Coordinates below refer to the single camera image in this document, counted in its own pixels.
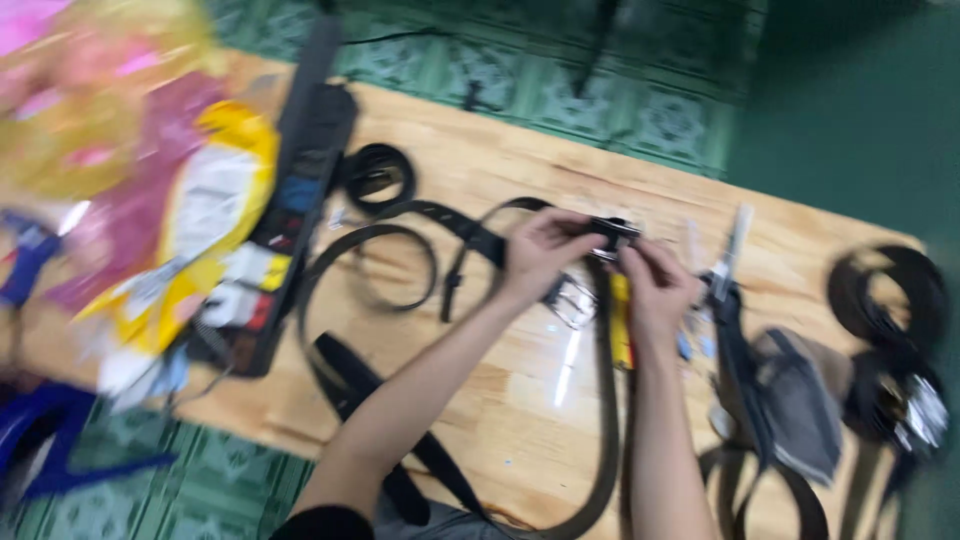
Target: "gray pouch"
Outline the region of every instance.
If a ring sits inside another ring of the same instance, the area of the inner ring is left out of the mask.
[[[851,360],[779,328],[764,331],[751,348],[777,461],[811,481],[832,485],[843,448],[841,404],[852,381]],[[744,426],[732,382],[723,373],[719,382],[721,405]],[[741,429],[734,439],[743,444],[748,442],[745,437]]]

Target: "green tiled floor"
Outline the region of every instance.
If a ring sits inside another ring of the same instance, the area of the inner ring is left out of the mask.
[[[455,37],[407,37],[344,47],[340,74],[459,106],[483,85],[481,113],[585,144],[723,178],[732,123],[749,86],[762,0],[623,0],[586,95],[571,76],[588,53],[590,0],[340,2],[348,39],[436,27]],[[296,61],[317,3],[206,0],[220,39]],[[0,540],[240,540],[269,536],[312,465],[227,433],[98,405],[73,455],[78,468],[171,451],[144,473],[20,508]]]

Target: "pink plastic bag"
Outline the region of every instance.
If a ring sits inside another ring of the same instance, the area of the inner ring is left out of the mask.
[[[132,178],[94,196],[66,237],[68,252],[96,270],[49,289],[48,299],[77,313],[112,285],[153,265],[177,170],[204,141],[194,120],[225,96],[221,81],[200,72],[147,94]]]

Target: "table surface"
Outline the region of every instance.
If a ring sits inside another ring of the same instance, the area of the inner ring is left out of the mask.
[[[227,56],[232,89],[261,74],[279,75],[281,84],[270,101],[272,110],[278,110],[293,66],[234,51],[227,51]],[[856,351],[860,343],[840,327],[826,304],[826,275],[832,262],[852,246],[868,242],[920,246],[905,234],[495,119],[374,86],[351,84],[349,89],[361,110],[351,151],[371,142],[395,145],[418,172],[421,198],[468,215],[479,216],[514,197],[535,196],[560,207],[631,217],[643,223],[649,236],[674,244],[684,263],[697,270],[718,257],[737,205],[753,205],[754,224],[736,271],[744,290],[743,322],[748,335],[782,325],[839,351]],[[343,202],[335,199],[330,204],[332,209]],[[506,232],[528,213],[504,211],[491,228]],[[401,221],[431,238],[443,271],[458,245],[455,238],[417,218]],[[697,257],[690,254],[687,241],[690,221],[699,233]],[[346,230],[331,231],[325,223],[321,225],[317,253]],[[378,239],[370,249],[369,281],[361,284],[392,300],[409,300],[424,286],[426,266],[421,259],[402,239]],[[368,306],[356,293],[359,278],[349,261],[341,258],[318,287],[308,331],[313,336],[335,332],[381,375],[389,376],[447,330],[438,319],[439,295],[416,311],[385,313]],[[53,273],[43,277],[41,286],[54,280]],[[482,300],[491,277],[490,266],[480,257],[468,259],[455,316],[463,316]],[[73,360],[79,346],[66,329],[63,314],[34,301],[25,311],[25,323],[28,369],[88,387],[95,384],[96,363]],[[591,334],[586,330],[573,338],[547,309],[530,309],[485,356],[434,425],[434,433],[463,468],[480,499],[507,519],[548,527],[570,516],[587,496],[599,451]],[[686,366],[678,363],[698,451],[718,442],[707,420],[713,400],[708,382],[712,369],[712,360],[700,356]],[[211,370],[193,367],[189,388],[202,388],[212,377]],[[621,421],[622,377],[619,374],[617,381]],[[227,380],[208,397],[183,406],[179,415],[306,457],[316,457],[337,426],[300,354],[292,325],[265,378]],[[834,533],[840,528],[856,455],[854,437],[849,432],[845,436],[834,487],[815,487]],[[415,472],[422,470],[416,462],[407,465]],[[429,497],[452,502],[435,480],[413,476]],[[748,518],[749,535],[795,538],[796,510],[781,480],[768,475],[758,490]],[[876,502],[875,493],[868,515],[876,511]],[[618,537],[617,508],[614,496],[587,537]]]

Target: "person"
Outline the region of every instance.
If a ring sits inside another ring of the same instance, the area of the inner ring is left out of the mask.
[[[325,448],[274,540],[374,538],[384,477],[429,430],[500,334],[546,294],[565,266],[605,243],[600,234],[571,233],[588,220],[574,211],[544,209],[510,235],[498,291],[357,408]],[[675,366],[677,329],[699,293],[699,281],[656,242],[640,240],[621,249],[618,259],[618,270],[631,284],[636,364],[635,440],[628,456],[633,537],[714,538]],[[445,513],[450,512],[461,511],[448,507]],[[475,522],[489,529],[477,533],[474,527],[470,537],[506,537],[479,518]],[[422,537],[415,532],[393,536]],[[431,535],[465,536],[454,528]]]

